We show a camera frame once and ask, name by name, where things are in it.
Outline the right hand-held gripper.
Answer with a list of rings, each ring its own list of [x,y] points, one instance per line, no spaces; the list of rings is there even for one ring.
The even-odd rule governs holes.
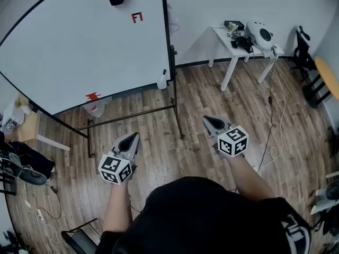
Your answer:
[[[248,149],[249,135],[240,125],[231,128],[231,123],[219,116],[204,115],[202,120],[214,142],[213,148],[221,158],[234,158]]]

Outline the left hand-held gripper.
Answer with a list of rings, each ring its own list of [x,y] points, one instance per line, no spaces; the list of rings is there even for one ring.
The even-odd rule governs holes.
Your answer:
[[[135,156],[138,153],[140,134],[125,134],[114,142],[114,147],[101,158],[98,171],[102,179],[116,185],[128,182],[137,166]]]

